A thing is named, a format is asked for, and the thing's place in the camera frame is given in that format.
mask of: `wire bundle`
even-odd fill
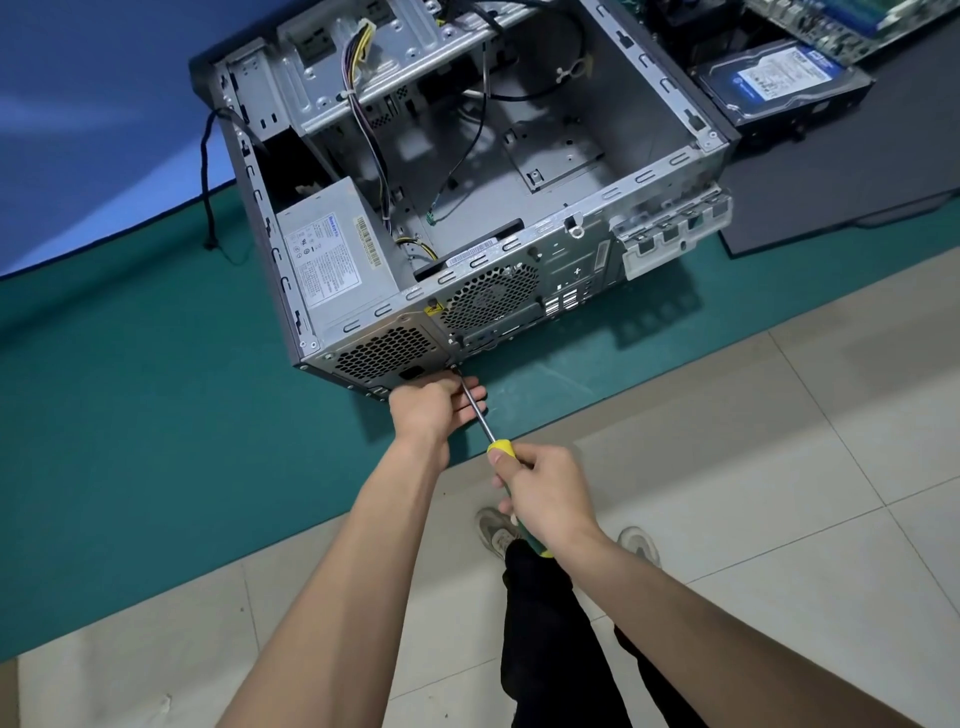
[[[367,59],[375,31],[376,26],[369,19],[363,18],[360,21],[356,33],[353,34],[353,37],[347,43],[347,47],[344,48],[341,71],[344,77],[344,96],[347,97],[350,110],[353,112],[353,118],[356,119],[357,126],[360,128],[360,133],[370,146],[376,172],[380,178],[380,216],[383,218],[383,224],[387,232],[393,234],[393,226],[390,221],[392,205],[390,180],[387,176],[387,161],[383,157],[383,152],[380,150],[376,137],[373,136],[373,129],[363,113],[356,93],[357,66]]]
[[[397,245],[402,245],[403,243],[410,243],[411,245],[419,245],[420,248],[427,254],[431,260],[437,259],[437,254],[433,252],[433,248],[424,243],[422,240],[416,237],[410,237],[409,235],[402,235],[396,239]]]

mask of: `white shoe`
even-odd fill
[[[638,525],[627,526],[620,531],[616,542],[641,559],[646,559],[658,569],[660,568],[660,552],[654,546],[654,540]]]
[[[519,529],[496,508],[481,508],[474,522],[483,545],[501,559],[507,553],[507,546],[520,538]]]

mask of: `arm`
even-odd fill
[[[906,717],[757,632],[600,530],[569,450],[515,444],[492,450],[494,484],[575,584],[620,627],[712,728],[915,726]]]
[[[486,395],[475,377],[476,399]],[[450,373],[390,396],[396,438],[221,718],[240,726],[379,726],[447,436],[475,417]]]

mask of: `black pants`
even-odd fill
[[[570,577],[525,541],[507,548],[507,618],[500,684],[516,701],[514,728],[566,725],[628,728],[623,698]],[[706,724],[618,628],[620,645],[636,658],[640,677],[667,724]]]

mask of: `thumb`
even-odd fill
[[[526,470],[515,457],[511,457],[502,449],[491,449],[487,453],[487,459],[490,460],[496,474],[508,484],[513,484],[517,473]]]

